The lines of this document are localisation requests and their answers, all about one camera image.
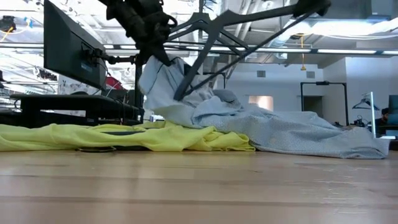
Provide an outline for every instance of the blue cloth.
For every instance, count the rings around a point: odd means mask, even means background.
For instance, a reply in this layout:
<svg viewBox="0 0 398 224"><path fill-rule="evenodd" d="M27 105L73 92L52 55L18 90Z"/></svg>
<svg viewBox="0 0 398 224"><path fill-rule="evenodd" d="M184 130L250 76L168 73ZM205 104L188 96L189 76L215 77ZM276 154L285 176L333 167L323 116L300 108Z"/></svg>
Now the blue cloth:
<svg viewBox="0 0 398 224"><path fill-rule="evenodd" d="M182 101L175 101L184 61L171 55L169 58L173 64L166 67L151 57L139 80L147 97L144 107L166 120L189 128L214 126L221 132L246 134L261 151L356 159L382 159L388 155L389 140L374 139L365 128L344 131L312 112L243 107L229 90L204 86ZM201 77L197 75L192 85Z"/></svg>

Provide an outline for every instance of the wooden table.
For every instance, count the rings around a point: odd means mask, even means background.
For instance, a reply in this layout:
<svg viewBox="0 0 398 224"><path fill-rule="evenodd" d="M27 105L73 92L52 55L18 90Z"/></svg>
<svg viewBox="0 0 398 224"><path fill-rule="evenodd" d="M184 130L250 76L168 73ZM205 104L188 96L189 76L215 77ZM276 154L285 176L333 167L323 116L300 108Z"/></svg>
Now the wooden table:
<svg viewBox="0 0 398 224"><path fill-rule="evenodd" d="M397 223L398 152L1 153L0 223Z"/></svg>

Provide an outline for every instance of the red object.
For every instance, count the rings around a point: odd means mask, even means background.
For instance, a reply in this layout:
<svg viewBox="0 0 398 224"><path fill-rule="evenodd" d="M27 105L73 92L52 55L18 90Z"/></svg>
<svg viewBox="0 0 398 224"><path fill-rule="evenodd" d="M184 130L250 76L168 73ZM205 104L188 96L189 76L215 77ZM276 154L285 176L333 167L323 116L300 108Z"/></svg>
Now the red object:
<svg viewBox="0 0 398 224"><path fill-rule="evenodd" d="M110 86L111 88L115 90L124 90L122 84L119 82L119 80L113 78L113 77L106 77L106 85Z"/></svg>

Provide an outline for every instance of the yellow cloth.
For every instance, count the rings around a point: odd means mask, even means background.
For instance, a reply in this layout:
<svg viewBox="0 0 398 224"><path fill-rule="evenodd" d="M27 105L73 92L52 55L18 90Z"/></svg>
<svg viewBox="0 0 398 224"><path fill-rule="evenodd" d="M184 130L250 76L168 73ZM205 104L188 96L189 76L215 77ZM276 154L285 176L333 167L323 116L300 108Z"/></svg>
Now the yellow cloth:
<svg viewBox="0 0 398 224"><path fill-rule="evenodd" d="M145 131L128 136L102 132ZM170 122L144 123L138 126L105 124L95 127L51 124L28 129L0 124L0 151L78 149L80 147L144 146L152 151L254 151L243 134L223 134L214 127L190 129Z"/></svg>

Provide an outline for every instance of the computer monitor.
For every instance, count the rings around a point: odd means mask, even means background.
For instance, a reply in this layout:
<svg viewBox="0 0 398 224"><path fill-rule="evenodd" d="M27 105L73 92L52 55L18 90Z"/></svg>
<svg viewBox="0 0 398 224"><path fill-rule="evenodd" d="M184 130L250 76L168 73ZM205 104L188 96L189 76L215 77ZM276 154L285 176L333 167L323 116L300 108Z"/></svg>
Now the computer monitor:
<svg viewBox="0 0 398 224"><path fill-rule="evenodd" d="M390 95L388 107L388 125L398 125L398 95Z"/></svg>
<svg viewBox="0 0 398 224"><path fill-rule="evenodd" d="M95 88L106 88L105 63L83 51L103 44L49 0L44 1L44 67Z"/></svg>

